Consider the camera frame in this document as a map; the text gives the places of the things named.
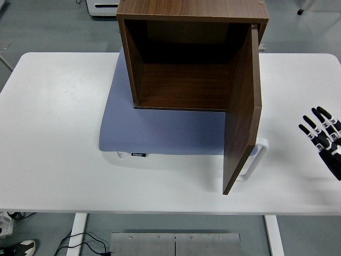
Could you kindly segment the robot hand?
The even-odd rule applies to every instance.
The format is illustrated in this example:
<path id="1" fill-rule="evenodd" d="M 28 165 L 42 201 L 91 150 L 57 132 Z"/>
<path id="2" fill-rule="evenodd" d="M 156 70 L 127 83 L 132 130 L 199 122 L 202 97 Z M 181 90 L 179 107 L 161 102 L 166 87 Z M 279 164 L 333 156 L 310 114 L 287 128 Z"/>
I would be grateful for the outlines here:
<path id="1" fill-rule="evenodd" d="M 303 120 L 313 129 L 313 132 L 303 124 L 299 124 L 298 127 L 314 144 L 329 171 L 340 181 L 340 121 L 320 106 L 311 110 L 324 130 L 319 128 L 306 115 L 303 116 Z"/>

